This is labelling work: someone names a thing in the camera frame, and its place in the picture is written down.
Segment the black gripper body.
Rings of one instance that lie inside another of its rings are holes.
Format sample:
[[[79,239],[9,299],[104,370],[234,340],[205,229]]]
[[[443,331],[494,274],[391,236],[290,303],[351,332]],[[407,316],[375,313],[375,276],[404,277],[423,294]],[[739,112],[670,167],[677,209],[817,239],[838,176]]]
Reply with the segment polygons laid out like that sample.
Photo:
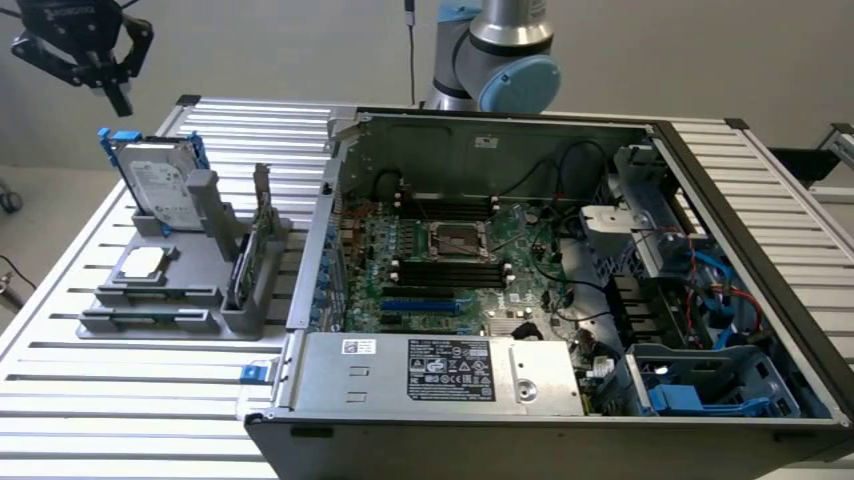
[[[109,51],[117,43],[123,9],[111,0],[16,2],[24,31],[65,53]]]

